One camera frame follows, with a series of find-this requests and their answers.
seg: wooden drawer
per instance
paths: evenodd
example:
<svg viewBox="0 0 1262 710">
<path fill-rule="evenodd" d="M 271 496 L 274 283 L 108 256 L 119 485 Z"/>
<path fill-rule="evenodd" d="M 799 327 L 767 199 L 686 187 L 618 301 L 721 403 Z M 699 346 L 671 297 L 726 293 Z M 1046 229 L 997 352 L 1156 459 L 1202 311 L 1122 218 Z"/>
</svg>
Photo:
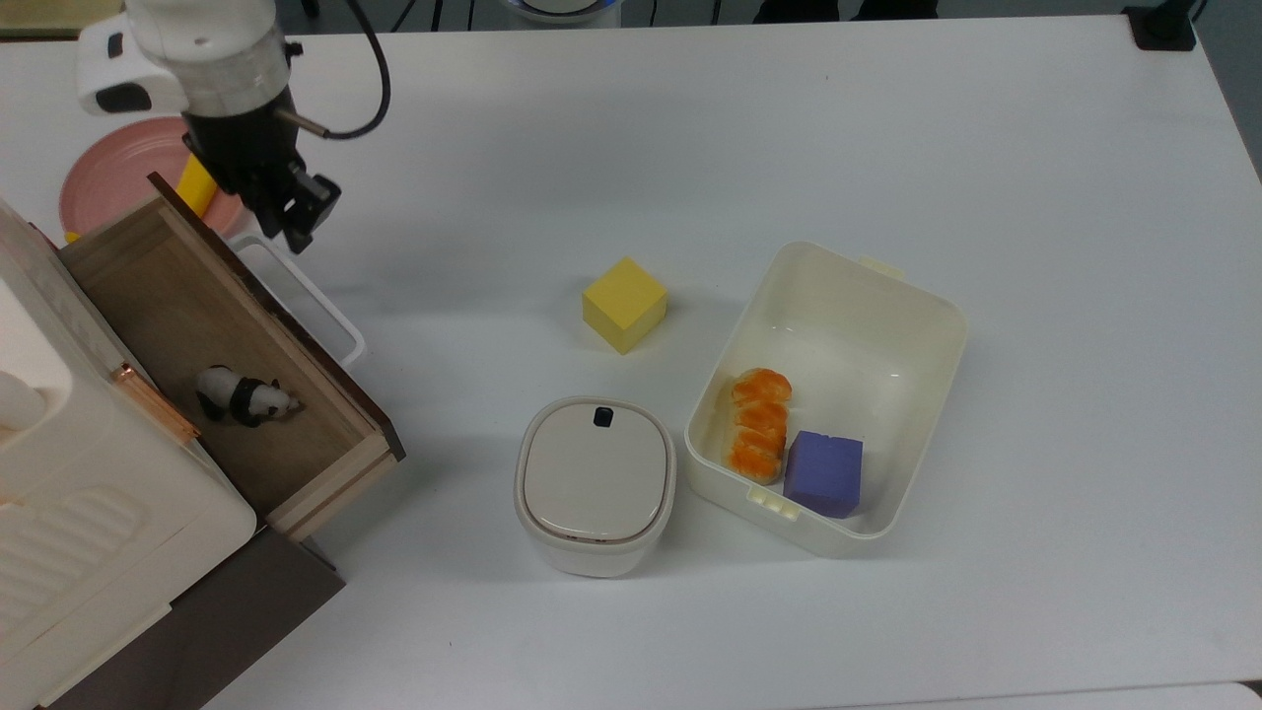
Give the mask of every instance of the wooden drawer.
<svg viewBox="0 0 1262 710">
<path fill-rule="evenodd" d="M 268 523 L 319 528 L 404 458 L 390 420 L 156 174 L 155 193 L 59 251 L 149 380 Z M 303 409 L 245 428 L 209 421 L 197 375 L 226 366 Z"/>
</svg>

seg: panda figurine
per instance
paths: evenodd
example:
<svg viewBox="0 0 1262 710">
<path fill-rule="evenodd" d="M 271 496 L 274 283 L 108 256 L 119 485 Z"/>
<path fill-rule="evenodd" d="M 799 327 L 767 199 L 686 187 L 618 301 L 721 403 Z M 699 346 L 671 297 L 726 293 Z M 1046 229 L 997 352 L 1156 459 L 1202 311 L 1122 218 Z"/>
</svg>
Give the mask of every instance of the panda figurine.
<svg viewBox="0 0 1262 710">
<path fill-rule="evenodd" d="M 298 400 L 271 385 L 233 373 L 225 366 L 215 366 L 197 376 L 197 401 L 202 412 L 212 422 L 232 415 L 237 422 L 256 428 L 265 417 L 275 419 L 302 407 Z"/>
</svg>

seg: container lid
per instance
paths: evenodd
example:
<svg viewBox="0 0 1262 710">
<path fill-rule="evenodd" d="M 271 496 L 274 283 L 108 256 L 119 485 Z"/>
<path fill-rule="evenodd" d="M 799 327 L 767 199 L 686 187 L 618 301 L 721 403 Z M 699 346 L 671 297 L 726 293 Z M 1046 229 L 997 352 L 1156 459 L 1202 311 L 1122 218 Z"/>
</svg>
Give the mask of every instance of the container lid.
<svg viewBox="0 0 1262 710">
<path fill-rule="evenodd" d="M 666 496 L 665 434 L 649 417 L 587 400 L 546 415 L 525 444 L 525 508 L 553 535 L 618 542 L 647 530 Z"/>
</svg>

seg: white plastic container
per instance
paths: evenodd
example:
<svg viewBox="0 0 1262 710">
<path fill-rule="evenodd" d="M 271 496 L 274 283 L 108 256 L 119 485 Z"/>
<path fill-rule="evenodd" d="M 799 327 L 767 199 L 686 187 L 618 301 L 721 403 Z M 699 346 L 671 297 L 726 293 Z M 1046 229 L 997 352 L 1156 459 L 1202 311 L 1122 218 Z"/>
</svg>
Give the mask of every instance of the white plastic container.
<svg viewBox="0 0 1262 710">
<path fill-rule="evenodd" d="M 698 494 L 824 557 L 893 527 L 955 380 L 968 323 L 954 304 L 815 243 L 776 253 L 684 434 Z M 827 518 L 723 465 L 728 387 L 750 368 L 794 387 L 789 443 L 806 430 L 863 443 L 859 506 Z"/>
<path fill-rule="evenodd" d="M 572 575 L 616 578 L 654 547 L 675 501 L 675 448 L 642 409 L 572 397 L 545 407 L 517 459 L 517 518 Z"/>
</svg>

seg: yellow object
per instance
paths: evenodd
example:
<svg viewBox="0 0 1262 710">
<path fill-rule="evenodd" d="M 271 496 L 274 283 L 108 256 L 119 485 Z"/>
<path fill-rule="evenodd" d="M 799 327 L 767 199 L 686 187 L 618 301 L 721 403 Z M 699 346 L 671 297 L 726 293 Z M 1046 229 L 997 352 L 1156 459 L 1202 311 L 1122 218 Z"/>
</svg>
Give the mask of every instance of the yellow object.
<svg viewBox="0 0 1262 710">
<path fill-rule="evenodd" d="M 175 193 L 184 199 L 193 213 L 198 217 L 206 214 L 206 208 L 211 206 L 211 199 L 218 188 L 197 155 L 189 155 L 184 163 L 184 173 L 179 175 L 179 184 L 175 185 Z"/>
<path fill-rule="evenodd" d="M 666 317 L 666 286 L 630 256 L 583 291 L 583 320 L 626 354 Z"/>
</svg>

